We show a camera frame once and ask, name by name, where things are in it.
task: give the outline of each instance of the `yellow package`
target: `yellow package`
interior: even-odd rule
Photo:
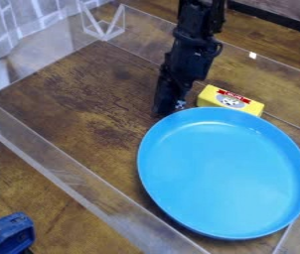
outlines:
[[[198,106],[220,106],[244,111],[261,116],[264,104],[226,91],[213,85],[208,85],[198,95]]]

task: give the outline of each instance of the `transparent plastic enclosure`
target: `transparent plastic enclosure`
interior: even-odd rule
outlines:
[[[118,1],[81,0],[75,7],[77,11],[74,3],[63,6],[62,18],[47,29],[22,38],[11,53],[0,58],[0,90],[98,41],[154,66],[162,63],[173,45],[176,24]],[[208,80],[201,82],[208,83],[241,91],[263,102],[264,117],[289,123],[300,131],[299,69],[225,43]],[[2,107],[0,142],[141,251],[210,253]],[[285,230],[271,252],[300,254],[300,219]]]

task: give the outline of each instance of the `wooden table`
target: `wooden table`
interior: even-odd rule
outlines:
[[[174,20],[176,2],[133,1],[133,4]],[[229,12],[221,38],[300,67],[296,32]],[[3,90],[0,106],[212,253],[271,253],[283,232],[245,242],[202,237],[170,221],[141,186],[135,157],[143,134],[157,122],[149,114],[157,76],[157,66],[107,43],[94,43]],[[202,88],[201,84],[194,86],[192,105]],[[252,91],[252,95],[269,96],[264,89],[256,94]],[[285,89],[295,91],[285,97],[292,102],[300,87]],[[295,118],[288,121],[299,123],[296,116],[288,115]],[[269,115],[264,118],[300,146],[300,129]],[[26,211],[36,223],[35,253],[139,253],[0,143],[0,216],[18,210]]]

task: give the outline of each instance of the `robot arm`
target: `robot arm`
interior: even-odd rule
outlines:
[[[208,76],[222,43],[214,39],[225,22],[225,0],[181,0],[173,49],[161,65],[153,112],[168,115],[185,107],[185,97],[196,80]]]

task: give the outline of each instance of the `blue plate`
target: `blue plate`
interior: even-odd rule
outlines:
[[[300,215],[300,149],[261,118],[194,108],[162,119],[138,151],[143,187],[196,232],[251,239]]]

